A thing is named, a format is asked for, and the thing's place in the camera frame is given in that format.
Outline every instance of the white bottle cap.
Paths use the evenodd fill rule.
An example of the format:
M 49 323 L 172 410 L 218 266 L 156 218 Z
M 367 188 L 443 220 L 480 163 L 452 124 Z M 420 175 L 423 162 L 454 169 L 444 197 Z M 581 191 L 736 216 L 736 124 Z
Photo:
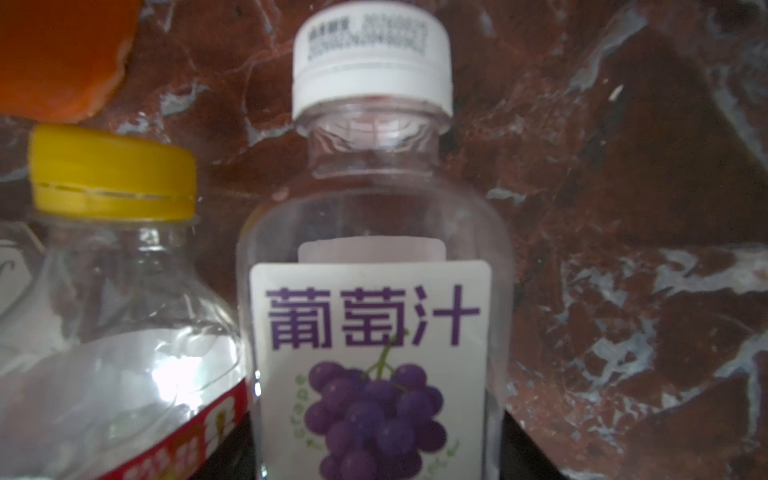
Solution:
M 451 47 L 440 21 L 399 2 L 350 2 L 307 20 L 293 43 L 293 118 L 326 101 L 397 97 L 453 115 Z

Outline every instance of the yellow bottle cap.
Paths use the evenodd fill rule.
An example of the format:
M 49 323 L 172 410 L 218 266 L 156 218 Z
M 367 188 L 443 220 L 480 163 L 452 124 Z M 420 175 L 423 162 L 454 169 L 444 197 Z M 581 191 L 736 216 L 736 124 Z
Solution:
M 35 208 L 103 220 L 194 216 L 195 162 L 183 148 L 73 125 L 40 124 L 29 141 Z

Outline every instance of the red marble countertop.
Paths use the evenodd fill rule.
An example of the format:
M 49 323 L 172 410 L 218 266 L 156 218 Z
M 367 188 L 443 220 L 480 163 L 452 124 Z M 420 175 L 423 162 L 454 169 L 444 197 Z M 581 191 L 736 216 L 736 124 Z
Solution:
M 234 300 L 245 216 L 304 168 L 292 37 L 308 0 L 147 0 L 84 124 L 200 171 L 194 248 Z M 452 36 L 445 168 L 519 255 L 508 410 L 575 480 L 768 478 L 764 0 L 423 0 Z M 31 123 L 0 118 L 0 217 Z

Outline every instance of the grape stem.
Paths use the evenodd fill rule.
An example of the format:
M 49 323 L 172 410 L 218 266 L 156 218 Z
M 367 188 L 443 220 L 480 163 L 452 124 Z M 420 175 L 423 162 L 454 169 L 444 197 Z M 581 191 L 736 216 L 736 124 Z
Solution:
M 376 379 L 380 380 L 382 378 L 382 374 L 384 373 L 384 369 L 388 369 L 390 375 L 393 374 L 395 369 L 393 369 L 392 366 L 386 362 L 386 357 L 389 355 L 389 351 L 392 349 L 392 347 L 394 347 L 397 342 L 402 342 L 409 334 L 410 332 L 407 329 L 404 329 L 400 336 L 392 337 L 389 343 L 384 347 L 384 350 L 382 350 L 382 354 L 379 355 L 379 361 L 374 363 L 369 369 L 366 370 L 366 375 L 375 370 Z

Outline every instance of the bottle cap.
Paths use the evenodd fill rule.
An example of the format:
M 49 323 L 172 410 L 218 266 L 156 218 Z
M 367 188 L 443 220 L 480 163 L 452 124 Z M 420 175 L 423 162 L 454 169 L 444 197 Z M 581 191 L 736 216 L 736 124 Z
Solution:
M 188 220 L 195 161 L 179 147 L 72 125 L 40 124 L 29 141 L 35 208 L 102 220 Z
M 424 101 L 453 115 L 451 48 L 440 21 L 399 2 L 350 2 L 307 20 L 293 43 L 293 118 L 326 101 Z

